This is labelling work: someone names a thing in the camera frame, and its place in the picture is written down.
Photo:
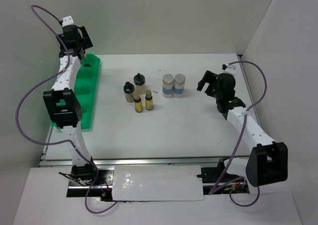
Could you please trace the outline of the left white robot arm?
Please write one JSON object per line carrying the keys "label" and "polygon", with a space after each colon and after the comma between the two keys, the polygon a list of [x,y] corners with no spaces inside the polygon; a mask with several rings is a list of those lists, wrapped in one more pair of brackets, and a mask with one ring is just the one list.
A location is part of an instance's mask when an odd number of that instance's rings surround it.
{"label": "left white robot arm", "polygon": [[74,24],[62,28],[60,74],[51,90],[43,93],[49,117],[70,143],[72,156],[71,178],[86,185],[94,185],[98,179],[98,169],[88,152],[82,131],[82,107],[75,95],[75,82],[85,51],[92,43],[84,27]]}

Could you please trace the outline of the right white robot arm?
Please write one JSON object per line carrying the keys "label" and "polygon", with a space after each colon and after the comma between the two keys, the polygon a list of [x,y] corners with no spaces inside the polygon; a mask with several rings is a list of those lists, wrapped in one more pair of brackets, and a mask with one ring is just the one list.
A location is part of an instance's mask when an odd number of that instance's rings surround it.
{"label": "right white robot arm", "polygon": [[251,117],[246,105],[235,96],[236,80],[228,73],[215,74],[206,71],[198,82],[197,90],[207,85],[205,93],[215,98],[217,110],[239,133],[238,141],[244,141],[250,151],[249,158],[224,159],[217,169],[222,181],[233,175],[246,178],[253,187],[283,182],[288,178],[288,148],[267,135]]}

